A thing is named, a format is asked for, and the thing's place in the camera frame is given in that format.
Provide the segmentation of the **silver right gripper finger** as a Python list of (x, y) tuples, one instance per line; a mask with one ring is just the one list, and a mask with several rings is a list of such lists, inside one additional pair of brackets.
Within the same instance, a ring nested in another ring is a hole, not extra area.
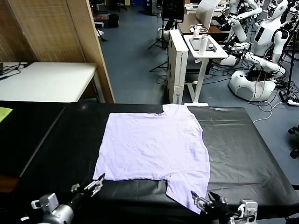
[(206, 208), (210, 208), (212, 205), (211, 201), (208, 201), (207, 199), (200, 197), (195, 193), (194, 191), (191, 191), (192, 199), (194, 202), (194, 205), (202, 211), (204, 214), (207, 214)]
[(217, 193), (209, 192), (209, 199), (211, 201), (211, 205), (228, 205), (228, 201), (225, 197), (221, 197)]

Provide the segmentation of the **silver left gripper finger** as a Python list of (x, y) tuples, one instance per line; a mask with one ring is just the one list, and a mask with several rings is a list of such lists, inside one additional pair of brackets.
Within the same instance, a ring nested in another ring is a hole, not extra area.
[(71, 187), (71, 192), (76, 193), (76, 191), (79, 190), (79, 189), (91, 189), (91, 190), (93, 190), (95, 185), (97, 185), (99, 183), (103, 184), (104, 178), (105, 178), (105, 174), (102, 174), (98, 179), (93, 180), (91, 183), (89, 183), (86, 186), (81, 186), (79, 183), (74, 184)]
[(95, 196), (101, 190), (102, 186), (103, 186), (102, 183), (95, 185), (94, 189), (92, 190), (91, 197)]

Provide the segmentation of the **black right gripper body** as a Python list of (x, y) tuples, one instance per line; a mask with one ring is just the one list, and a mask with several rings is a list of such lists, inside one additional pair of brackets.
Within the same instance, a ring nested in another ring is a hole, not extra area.
[(206, 205), (206, 213), (210, 218), (231, 218), (240, 215), (240, 212), (231, 210), (229, 205), (222, 201), (210, 201)]

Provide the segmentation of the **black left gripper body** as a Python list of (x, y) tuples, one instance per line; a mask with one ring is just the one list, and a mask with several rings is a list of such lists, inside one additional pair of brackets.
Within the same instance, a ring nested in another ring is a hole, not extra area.
[(76, 191), (72, 199), (69, 201), (69, 206), (71, 208), (79, 208), (84, 200), (93, 195), (93, 190), (91, 189), (79, 189)]

